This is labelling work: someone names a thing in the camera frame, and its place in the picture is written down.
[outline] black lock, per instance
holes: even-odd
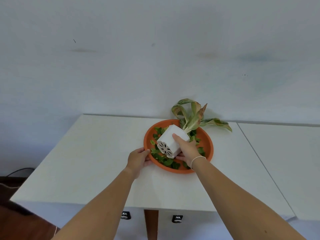
[[[172,222],[173,223],[181,223],[182,222],[182,215],[173,215]]]
[[[122,215],[121,215],[121,219],[130,220],[131,219],[130,212],[129,211],[123,211]]]

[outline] white plant pot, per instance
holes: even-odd
[[[157,140],[158,149],[168,158],[175,158],[181,152],[179,144],[175,142],[172,137],[173,133],[177,134],[185,141],[190,140],[188,134],[183,129],[174,124],[170,125],[162,134],[162,136],[160,136],[160,138]]]

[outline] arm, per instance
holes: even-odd
[[[183,152],[176,158],[190,167],[191,161],[200,156],[195,141],[186,142],[175,134],[173,138]],[[305,239],[271,208],[236,185],[204,157],[196,158],[192,168],[235,240]]]
[[[84,206],[53,240],[113,239],[133,181],[139,176],[140,169],[151,164],[147,157],[149,152],[143,148],[131,152],[126,168]]]

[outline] bracelet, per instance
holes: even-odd
[[[190,168],[192,169],[192,163],[193,163],[193,161],[195,160],[195,159],[197,159],[197,158],[199,158],[199,157],[203,157],[203,156],[198,156],[198,157],[195,157],[192,161],[191,161],[191,163],[190,163]]]

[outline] white tabletop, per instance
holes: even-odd
[[[296,216],[320,221],[320,127],[239,126]]]
[[[82,115],[12,197],[16,202],[86,204],[121,172],[129,153],[161,119]],[[282,194],[236,123],[233,133],[205,127],[214,145],[212,164],[278,214],[293,216]],[[195,173],[156,165],[134,181],[128,207],[215,211]]]

